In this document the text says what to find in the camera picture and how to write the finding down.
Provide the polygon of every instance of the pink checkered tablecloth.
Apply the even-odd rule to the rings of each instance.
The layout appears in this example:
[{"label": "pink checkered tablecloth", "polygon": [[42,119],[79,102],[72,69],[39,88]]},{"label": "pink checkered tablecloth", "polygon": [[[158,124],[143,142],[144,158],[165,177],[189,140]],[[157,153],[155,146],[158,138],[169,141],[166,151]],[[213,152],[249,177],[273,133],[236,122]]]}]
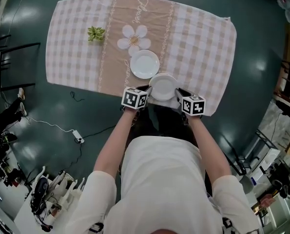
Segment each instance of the pink checkered tablecloth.
[{"label": "pink checkered tablecloth", "polygon": [[[104,41],[88,41],[88,28],[106,30]],[[133,53],[148,49],[160,73],[207,100],[205,115],[217,109],[232,70],[236,30],[229,18],[167,0],[62,0],[57,3],[46,45],[50,83],[122,96],[136,78]],[[151,103],[178,107],[175,98]]]}]

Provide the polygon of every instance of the dark floor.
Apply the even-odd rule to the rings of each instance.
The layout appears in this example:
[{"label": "dark floor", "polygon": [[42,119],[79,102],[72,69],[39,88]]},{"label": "dark floor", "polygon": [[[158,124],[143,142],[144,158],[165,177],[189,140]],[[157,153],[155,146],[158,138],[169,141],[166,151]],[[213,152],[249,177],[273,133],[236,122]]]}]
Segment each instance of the dark floor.
[{"label": "dark floor", "polygon": [[[121,112],[120,98],[89,91],[52,85],[46,81],[45,46],[52,13],[59,0],[22,0],[13,20],[8,45],[41,42],[11,54],[11,68],[2,73],[3,86],[36,81],[26,89],[29,116],[58,124],[65,130],[77,129],[82,136],[116,124]],[[221,17],[231,17],[237,30],[237,43],[230,80],[216,113],[203,117],[215,140],[224,152],[227,147],[221,134],[242,153],[271,100],[283,54],[286,23],[284,11],[276,0],[173,0],[188,4]],[[7,34],[20,0],[8,0],[0,27]],[[74,91],[75,102],[70,97]],[[12,101],[16,91],[5,93]],[[0,99],[0,110],[4,102]],[[71,133],[26,119],[11,128],[19,140],[15,155],[28,174],[43,165],[51,174],[70,165],[79,155],[79,145]],[[85,140],[82,157],[67,171],[75,178],[87,176],[110,131]]]}]

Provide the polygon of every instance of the forearm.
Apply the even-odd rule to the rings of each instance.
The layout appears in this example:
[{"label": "forearm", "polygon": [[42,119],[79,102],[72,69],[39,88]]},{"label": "forearm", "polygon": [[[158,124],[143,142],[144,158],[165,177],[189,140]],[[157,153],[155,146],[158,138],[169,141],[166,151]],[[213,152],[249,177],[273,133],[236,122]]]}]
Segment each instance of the forearm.
[{"label": "forearm", "polygon": [[116,173],[124,155],[127,137],[134,116],[134,112],[128,110],[123,113],[106,144],[101,149],[94,166],[94,171],[103,171],[114,178],[116,177]]},{"label": "forearm", "polygon": [[189,124],[197,141],[202,163],[209,175],[211,184],[219,177],[231,175],[229,163],[207,128],[198,117],[191,117]]}]

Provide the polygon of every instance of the power adapter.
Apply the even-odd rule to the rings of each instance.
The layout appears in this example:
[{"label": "power adapter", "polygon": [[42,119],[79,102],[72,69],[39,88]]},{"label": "power adapter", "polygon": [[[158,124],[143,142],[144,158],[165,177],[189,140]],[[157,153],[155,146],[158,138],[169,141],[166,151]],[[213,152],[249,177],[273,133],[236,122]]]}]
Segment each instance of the power adapter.
[{"label": "power adapter", "polygon": [[82,139],[81,135],[78,133],[77,130],[73,130],[72,134],[80,141],[80,143],[84,143],[84,139]]}]

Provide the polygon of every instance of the white plate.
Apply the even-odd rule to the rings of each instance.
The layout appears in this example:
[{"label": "white plate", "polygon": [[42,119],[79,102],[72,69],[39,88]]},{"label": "white plate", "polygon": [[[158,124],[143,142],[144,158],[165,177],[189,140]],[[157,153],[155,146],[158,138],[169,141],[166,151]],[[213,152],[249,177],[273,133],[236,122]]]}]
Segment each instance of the white plate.
[{"label": "white plate", "polygon": [[178,88],[177,80],[173,76],[164,73],[152,77],[149,85],[153,88],[152,97],[162,101],[172,99],[175,96],[175,89]]},{"label": "white plate", "polygon": [[131,71],[141,79],[150,79],[158,73],[159,67],[158,56],[149,50],[138,51],[131,58]]}]

